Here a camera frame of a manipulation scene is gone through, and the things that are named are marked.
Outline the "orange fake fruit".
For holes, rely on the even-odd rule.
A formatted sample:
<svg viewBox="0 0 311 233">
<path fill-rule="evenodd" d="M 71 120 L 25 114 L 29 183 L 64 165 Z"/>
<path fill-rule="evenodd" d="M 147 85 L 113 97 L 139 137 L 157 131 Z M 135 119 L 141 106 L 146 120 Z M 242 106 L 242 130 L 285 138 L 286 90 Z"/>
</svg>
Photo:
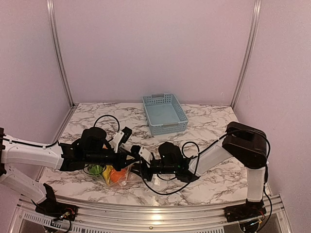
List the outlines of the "orange fake fruit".
<svg viewBox="0 0 311 233">
<path fill-rule="evenodd" d="M 127 181 L 128 172 L 126 169 L 121 171 L 113 170 L 111 174 L 111 182 L 112 183 L 122 183 Z"/>
</svg>

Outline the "clear zip top bag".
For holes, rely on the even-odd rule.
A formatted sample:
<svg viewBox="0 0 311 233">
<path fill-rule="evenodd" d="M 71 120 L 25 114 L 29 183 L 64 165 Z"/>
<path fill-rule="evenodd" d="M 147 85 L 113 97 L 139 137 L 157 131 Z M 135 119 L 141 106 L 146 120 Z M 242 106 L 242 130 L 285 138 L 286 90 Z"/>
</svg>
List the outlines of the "clear zip top bag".
<svg viewBox="0 0 311 233">
<path fill-rule="evenodd" d="M 86 165 L 83 169 L 84 173 L 97 178 L 106 186 L 113 188 L 124 188 L 141 181 L 138 171 L 134 165 L 129 165 L 116 171 L 111 165 L 104 167 L 100 165 Z"/>
</svg>

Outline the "yellow fake bananas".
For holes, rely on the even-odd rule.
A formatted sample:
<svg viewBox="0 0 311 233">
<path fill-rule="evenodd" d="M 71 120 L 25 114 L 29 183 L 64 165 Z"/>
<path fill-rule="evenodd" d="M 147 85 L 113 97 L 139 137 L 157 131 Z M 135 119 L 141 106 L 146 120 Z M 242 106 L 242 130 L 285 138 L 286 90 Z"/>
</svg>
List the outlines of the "yellow fake bananas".
<svg viewBox="0 0 311 233">
<path fill-rule="evenodd" d="M 111 183 L 111 174 L 114 168 L 110 165 L 106 166 L 104 171 L 102 172 L 102 178 L 106 185 L 110 186 Z"/>
</svg>

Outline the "green fake vegetable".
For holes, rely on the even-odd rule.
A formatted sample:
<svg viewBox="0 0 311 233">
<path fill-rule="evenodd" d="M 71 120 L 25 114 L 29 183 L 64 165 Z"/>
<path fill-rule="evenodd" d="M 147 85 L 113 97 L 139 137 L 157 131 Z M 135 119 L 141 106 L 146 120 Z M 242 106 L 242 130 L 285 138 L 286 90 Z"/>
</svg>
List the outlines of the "green fake vegetable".
<svg viewBox="0 0 311 233">
<path fill-rule="evenodd" d="M 100 175 L 103 172 L 103 168 L 100 165 L 89 165 L 86 171 L 91 175 Z"/>
</svg>

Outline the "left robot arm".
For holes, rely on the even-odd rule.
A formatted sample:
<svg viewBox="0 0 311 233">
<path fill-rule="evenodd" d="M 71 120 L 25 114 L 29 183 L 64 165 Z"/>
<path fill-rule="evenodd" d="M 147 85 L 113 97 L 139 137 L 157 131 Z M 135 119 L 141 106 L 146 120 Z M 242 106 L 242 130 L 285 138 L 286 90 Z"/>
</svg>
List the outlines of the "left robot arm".
<svg viewBox="0 0 311 233">
<path fill-rule="evenodd" d="M 62 209 L 53 189 L 15 170 L 13 164 L 44 166 L 65 172 L 83 170 L 87 165 L 109 165 L 120 171 L 139 160 L 137 154 L 119 147 L 131 133 L 126 127 L 108 141 L 105 130 L 91 127 L 83 130 L 81 137 L 72 144 L 55 142 L 51 145 L 36 145 L 1 133 L 0 182 L 27 196 L 36 205 L 42 205 L 49 215 L 57 216 Z"/>
</svg>

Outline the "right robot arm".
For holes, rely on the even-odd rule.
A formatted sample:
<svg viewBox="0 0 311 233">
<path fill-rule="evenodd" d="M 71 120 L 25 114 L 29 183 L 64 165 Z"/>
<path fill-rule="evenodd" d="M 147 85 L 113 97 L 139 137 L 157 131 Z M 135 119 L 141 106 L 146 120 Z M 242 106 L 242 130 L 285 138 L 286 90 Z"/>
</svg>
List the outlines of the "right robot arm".
<svg viewBox="0 0 311 233">
<path fill-rule="evenodd" d="M 252 217 L 259 210 L 259 202 L 264 194 L 270 151 L 270 142 L 263 131 L 230 122 L 224 135 L 193 157 L 184 156 L 183 148 L 170 142 L 158 147 L 160 159 L 141 148 L 138 151 L 138 174 L 144 183 L 155 174 L 173 174 L 179 181 L 189 185 L 211 168 L 234 157 L 247 169 L 247 202 L 241 206 L 241 214 Z"/>
</svg>

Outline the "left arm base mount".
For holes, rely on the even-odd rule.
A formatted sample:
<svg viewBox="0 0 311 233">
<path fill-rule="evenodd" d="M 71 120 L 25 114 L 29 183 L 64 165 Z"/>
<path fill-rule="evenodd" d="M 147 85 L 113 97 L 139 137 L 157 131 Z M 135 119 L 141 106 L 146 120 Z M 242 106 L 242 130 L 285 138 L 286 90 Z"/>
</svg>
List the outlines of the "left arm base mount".
<svg viewBox="0 0 311 233">
<path fill-rule="evenodd" d="M 76 205 L 58 202 L 54 190 L 46 183 L 43 184 L 46 189 L 45 199 L 41 203 L 33 204 L 36 206 L 35 211 L 47 216 L 54 217 L 56 220 L 67 219 L 74 221 L 78 207 Z"/>
</svg>

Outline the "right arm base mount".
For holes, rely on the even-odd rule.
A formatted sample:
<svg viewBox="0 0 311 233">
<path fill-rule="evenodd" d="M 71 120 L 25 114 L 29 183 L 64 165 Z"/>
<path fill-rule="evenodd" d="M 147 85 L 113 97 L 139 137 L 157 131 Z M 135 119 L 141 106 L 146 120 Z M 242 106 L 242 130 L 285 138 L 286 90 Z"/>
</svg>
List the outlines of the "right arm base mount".
<svg viewBox="0 0 311 233">
<path fill-rule="evenodd" d="M 263 200 L 259 202 L 246 200 L 243 204 L 225 207 L 224 212 L 227 222 L 242 221 L 267 213 Z"/>
</svg>

